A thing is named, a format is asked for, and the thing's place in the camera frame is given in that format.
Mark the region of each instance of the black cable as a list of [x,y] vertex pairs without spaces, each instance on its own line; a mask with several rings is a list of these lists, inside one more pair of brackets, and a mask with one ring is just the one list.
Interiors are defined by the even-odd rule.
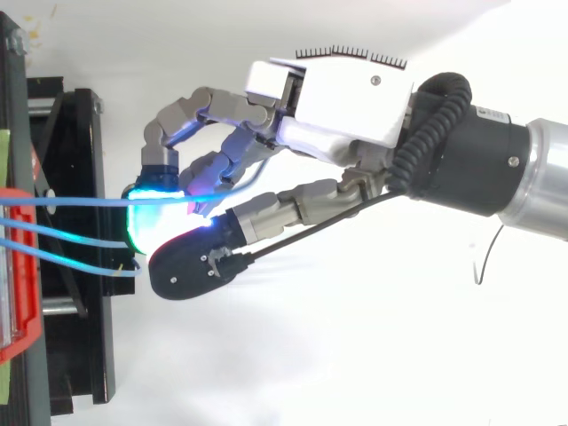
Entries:
[[374,206],[375,204],[378,204],[379,202],[383,202],[383,201],[387,201],[387,200],[391,200],[393,198],[399,197],[400,195],[402,195],[402,193],[400,193],[400,192],[386,193],[384,195],[379,195],[378,197],[374,197],[371,200],[363,201],[359,205],[357,205],[355,207],[351,207],[350,209],[347,209],[344,212],[342,212],[342,213],[340,213],[336,216],[333,216],[328,220],[321,222],[320,224],[314,225],[311,228],[306,229],[305,231],[301,231],[300,233],[292,235],[291,237],[288,237],[288,238],[286,238],[282,241],[279,241],[275,244],[272,244],[271,246],[268,246],[266,248],[258,250],[256,253],[253,253],[251,255],[250,261],[251,261],[251,263],[255,262],[259,258],[264,257],[266,255],[270,255],[271,253],[275,252],[276,250],[283,249],[284,247],[289,246],[290,244],[293,244],[297,241],[303,240],[304,238],[309,237],[310,235],[314,235],[315,233],[318,233],[319,231],[321,231],[323,229],[329,228],[329,226],[335,225],[337,222],[340,222],[347,217],[351,217],[353,215],[356,215],[357,213],[359,213],[363,209]]
[[503,230],[505,226],[501,225],[499,228],[499,231],[497,231],[497,233],[495,234],[495,236],[493,237],[493,240],[491,241],[491,244],[489,245],[489,248],[487,249],[487,253],[485,254],[485,260],[483,262],[483,267],[481,268],[481,277],[477,277],[477,265],[475,260],[473,261],[473,278],[476,282],[476,284],[478,284],[479,286],[483,283],[483,277],[485,276],[485,267],[487,266],[487,261],[489,260],[489,255],[491,255],[491,250],[493,249],[493,246],[495,245],[495,242],[497,241],[497,238],[499,238],[499,234],[501,233],[501,231]]
[[439,110],[395,154],[386,181],[390,191],[407,193],[410,190],[414,173],[424,157],[446,140],[448,133],[462,120],[471,104],[469,82],[463,75],[456,73],[434,75],[418,91],[446,96],[446,99]]

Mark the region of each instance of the robotic hand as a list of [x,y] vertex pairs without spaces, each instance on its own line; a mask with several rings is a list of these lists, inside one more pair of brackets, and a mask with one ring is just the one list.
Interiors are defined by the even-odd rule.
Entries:
[[[210,226],[179,230],[150,259],[154,291],[177,300],[202,295],[259,257],[402,194],[568,239],[568,127],[541,119],[517,126],[507,114],[472,106],[469,83],[453,73],[412,93],[405,68],[404,60],[361,50],[300,51],[296,59],[255,62],[246,97],[203,87],[163,108],[146,126],[135,189],[226,191],[283,149],[344,173],[341,182],[264,193]],[[174,146],[213,122],[235,130],[220,152],[178,174]],[[219,202],[190,204],[185,213],[205,217]],[[314,226],[254,255],[233,253],[300,224]]]

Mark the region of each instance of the blue cable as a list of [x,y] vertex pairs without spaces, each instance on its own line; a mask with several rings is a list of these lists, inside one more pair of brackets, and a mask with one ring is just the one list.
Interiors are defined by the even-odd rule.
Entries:
[[83,237],[75,233],[68,233],[59,229],[52,229],[48,226],[41,226],[22,222],[21,220],[6,219],[0,217],[0,226],[7,228],[23,229],[32,233],[40,233],[48,237],[57,238],[63,241],[71,241],[76,244],[83,244],[84,246],[101,247],[103,249],[126,249],[128,246],[122,241],[107,241],[98,240],[96,238]]
[[235,195],[249,189],[262,175],[268,160],[264,160],[256,170],[254,176],[245,184],[230,191],[211,193],[207,195],[190,195],[181,198],[160,199],[105,199],[105,198],[81,198],[81,197],[28,197],[28,198],[0,198],[0,206],[88,206],[88,207],[128,207],[128,206],[157,206],[162,204],[176,204],[180,202],[206,202],[222,200],[230,195]]
[[67,266],[72,269],[76,269],[77,271],[83,271],[87,273],[93,273],[95,275],[105,275],[107,277],[125,277],[125,278],[132,278],[138,276],[142,273],[140,266],[136,263],[134,259],[132,262],[136,265],[136,270],[134,271],[122,271],[114,269],[107,269],[107,268],[100,268],[98,266],[93,266],[91,264],[84,264],[83,262],[79,262],[77,260],[68,259],[63,256],[54,255],[53,253],[49,253],[47,251],[40,250],[38,248],[29,247],[25,244],[20,244],[15,241],[7,240],[6,238],[0,238],[0,246],[6,247],[10,250],[20,251],[25,253],[26,255],[39,257],[40,259],[46,260],[48,262],[53,262],[54,264],[62,264],[63,266]]

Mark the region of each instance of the white background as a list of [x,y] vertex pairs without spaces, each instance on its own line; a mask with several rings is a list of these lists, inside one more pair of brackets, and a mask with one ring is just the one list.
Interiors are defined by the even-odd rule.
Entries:
[[[568,6],[505,3],[85,0],[52,16],[53,2],[0,5],[37,32],[30,75],[64,75],[68,90],[105,100],[106,196],[117,197],[160,108],[201,85],[239,91],[252,60],[304,47],[407,57],[418,83],[461,72],[477,105],[568,122]],[[183,164],[224,134],[213,126],[192,139]],[[324,176],[339,170],[283,154],[239,200]],[[470,245],[481,257],[497,225],[398,200],[194,300],[161,300],[144,277],[135,296],[113,300],[115,397],[76,398],[75,414],[53,423],[566,424],[568,246],[505,230],[478,287]]]

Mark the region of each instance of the green light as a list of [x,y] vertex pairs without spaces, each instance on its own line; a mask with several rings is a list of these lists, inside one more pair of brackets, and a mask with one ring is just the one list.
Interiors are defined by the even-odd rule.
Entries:
[[[183,191],[176,193],[155,190],[135,189],[128,193],[129,200],[172,199],[185,196]],[[163,243],[187,233],[200,226],[211,225],[210,219],[193,212],[194,203],[182,202],[156,206],[129,206],[127,231],[130,242],[142,254],[151,256]]]

